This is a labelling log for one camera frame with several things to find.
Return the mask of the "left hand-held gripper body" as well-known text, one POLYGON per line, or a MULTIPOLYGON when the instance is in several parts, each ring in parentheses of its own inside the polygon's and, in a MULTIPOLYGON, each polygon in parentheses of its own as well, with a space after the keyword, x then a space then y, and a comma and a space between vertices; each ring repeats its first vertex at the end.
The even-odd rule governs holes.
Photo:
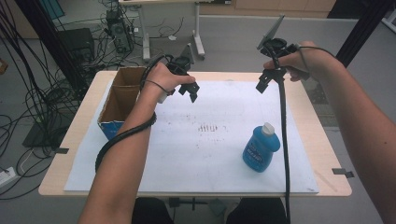
POLYGON ((189 43, 180 53, 179 56, 173 58, 166 66, 174 75, 184 76, 188 74, 191 66, 194 64, 194 58, 189 43))

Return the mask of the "wooden cabinet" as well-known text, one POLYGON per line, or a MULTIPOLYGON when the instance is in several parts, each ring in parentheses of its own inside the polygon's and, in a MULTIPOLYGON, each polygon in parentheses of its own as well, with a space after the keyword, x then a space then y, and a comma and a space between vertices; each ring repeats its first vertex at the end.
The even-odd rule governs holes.
POLYGON ((201 4, 202 15, 326 18, 336 0, 227 0, 230 4, 201 4))

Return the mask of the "person's left hand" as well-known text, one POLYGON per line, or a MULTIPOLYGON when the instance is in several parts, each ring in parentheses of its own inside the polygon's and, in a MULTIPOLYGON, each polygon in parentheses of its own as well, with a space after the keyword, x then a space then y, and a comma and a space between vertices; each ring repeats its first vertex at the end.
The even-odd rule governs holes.
POLYGON ((175 87, 194 81, 194 77, 174 75, 163 63, 156 63, 142 82, 143 89, 139 98, 144 103, 161 104, 167 96, 172 95, 175 87))

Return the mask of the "black computer tower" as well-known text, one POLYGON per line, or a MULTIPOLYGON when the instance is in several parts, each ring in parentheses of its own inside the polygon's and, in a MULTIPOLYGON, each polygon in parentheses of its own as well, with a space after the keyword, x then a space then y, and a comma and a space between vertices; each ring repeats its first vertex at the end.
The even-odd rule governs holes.
POLYGON ((128 53, 133 51, 132 39, 127 25, 119 9, 106 12, 106 24, 117 53, 128 53))

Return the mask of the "black metal frame post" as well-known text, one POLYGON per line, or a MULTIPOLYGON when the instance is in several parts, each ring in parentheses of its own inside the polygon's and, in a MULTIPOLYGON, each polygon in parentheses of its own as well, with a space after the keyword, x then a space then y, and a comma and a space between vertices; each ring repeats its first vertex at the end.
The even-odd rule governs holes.
POLYGON ((89 86, 73 63, 55 26, 39 0, 14 0, 22 14, 44 43, 53 60, 63 72, 75 94, 83 99, 89 86))
POLYGON ((358 19, 336 59, 348 67, 396 0, 372 0, 358 19))

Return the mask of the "teal panel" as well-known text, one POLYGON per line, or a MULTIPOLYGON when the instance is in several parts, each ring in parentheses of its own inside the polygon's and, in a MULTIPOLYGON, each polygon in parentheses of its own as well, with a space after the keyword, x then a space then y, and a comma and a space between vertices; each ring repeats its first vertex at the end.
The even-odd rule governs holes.
POLYGON ((48 13, 49 17, 54 20, 62 17, 64 11, 58 0, 39 0, 41 6, 48 13))

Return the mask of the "blue bottle with white cap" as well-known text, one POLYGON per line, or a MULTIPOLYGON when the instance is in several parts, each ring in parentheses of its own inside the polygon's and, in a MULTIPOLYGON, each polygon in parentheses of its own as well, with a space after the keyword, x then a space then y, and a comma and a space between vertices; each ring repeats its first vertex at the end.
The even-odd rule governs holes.
POLYGON ((268 122, 253 130, 248 140, 242 158, 253 171, 262 173, 270 165, 273 154, 280 149, 280 141, 275 128, 268 122))

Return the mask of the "person's right hand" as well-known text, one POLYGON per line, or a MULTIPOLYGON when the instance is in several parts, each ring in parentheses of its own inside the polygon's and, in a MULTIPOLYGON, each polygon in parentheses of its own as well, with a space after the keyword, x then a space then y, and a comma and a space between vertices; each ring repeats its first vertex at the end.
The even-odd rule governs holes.
POLYGON ((311 41, 301 42, 296 52, 280 57, 278 65, 287 69, 292 81, 309 76, 324 84, 347 73, 345 67, 327 50, 311 41))

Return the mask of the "person's right leg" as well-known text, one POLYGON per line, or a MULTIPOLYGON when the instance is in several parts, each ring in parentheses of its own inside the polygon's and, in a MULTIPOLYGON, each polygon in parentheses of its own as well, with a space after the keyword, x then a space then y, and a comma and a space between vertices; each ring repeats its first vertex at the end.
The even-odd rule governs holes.
POLYGON ((242 198, 224 215, 225 224, 289 224, 279 198, 242 198))

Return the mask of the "blue cardboard box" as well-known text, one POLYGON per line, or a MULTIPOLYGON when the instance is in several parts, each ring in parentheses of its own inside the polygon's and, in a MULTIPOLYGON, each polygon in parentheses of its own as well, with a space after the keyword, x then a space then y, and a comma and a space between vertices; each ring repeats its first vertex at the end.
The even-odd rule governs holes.
POLYGON ((144 66, 122 67, 115 75, 98 118, 98 125, 108 140, 117 135, 132 111, 144 72, 144 66))

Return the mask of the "person's leg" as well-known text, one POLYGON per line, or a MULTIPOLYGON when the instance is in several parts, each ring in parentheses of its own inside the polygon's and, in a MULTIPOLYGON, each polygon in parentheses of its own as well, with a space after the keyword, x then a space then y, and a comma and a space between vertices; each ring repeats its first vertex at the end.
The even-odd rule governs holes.
POLYGON ((279 198, 242 198, 224 215, 225 224, 289 224, 279 198))
POLYGON ((132 224, 174 224, 165 203, 157 198, 135 200, 132 224))

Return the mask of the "black floor plate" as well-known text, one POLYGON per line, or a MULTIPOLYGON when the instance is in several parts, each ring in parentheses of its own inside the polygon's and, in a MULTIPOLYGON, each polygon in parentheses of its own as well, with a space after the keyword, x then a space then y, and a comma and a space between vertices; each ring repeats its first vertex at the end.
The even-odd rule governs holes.
POLYGON ((35 119, 22 145, 24 147, 59 147, 73 118, 73 114, 66 113, 35 119))

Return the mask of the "white power strip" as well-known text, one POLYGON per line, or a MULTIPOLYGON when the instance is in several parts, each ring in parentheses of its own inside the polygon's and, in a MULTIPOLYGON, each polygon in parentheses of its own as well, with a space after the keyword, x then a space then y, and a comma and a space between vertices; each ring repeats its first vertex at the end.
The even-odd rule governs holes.
POLYGON ((0 172, 0 188, 15 180, 17 175, 13 167, 7 168, 5 171, 0 172))

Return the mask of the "person's left leg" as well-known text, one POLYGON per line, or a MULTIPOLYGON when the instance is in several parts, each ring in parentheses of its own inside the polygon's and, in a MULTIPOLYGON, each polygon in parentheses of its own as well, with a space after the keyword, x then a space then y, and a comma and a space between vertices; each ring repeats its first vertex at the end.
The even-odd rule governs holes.
POLYGON ((135 200, 132 224, 174 224, 165 203, 157 198, 135 200))

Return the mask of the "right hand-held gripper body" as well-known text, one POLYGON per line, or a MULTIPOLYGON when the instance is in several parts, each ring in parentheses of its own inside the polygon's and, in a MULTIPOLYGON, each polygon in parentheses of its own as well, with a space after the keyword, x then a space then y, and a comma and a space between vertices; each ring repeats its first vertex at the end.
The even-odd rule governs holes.
POLYGON ((272 28, 262 38, 257 50, 272 59, 274 68, 277 71, 277 77, 283 77, 286 74, 286 68, 281 66, 279 58, 290 55, 297 51, 295 44, 288 44, 286 40, 276 37, 276 32, 284 19, 284 15, 281 14, 272 28))

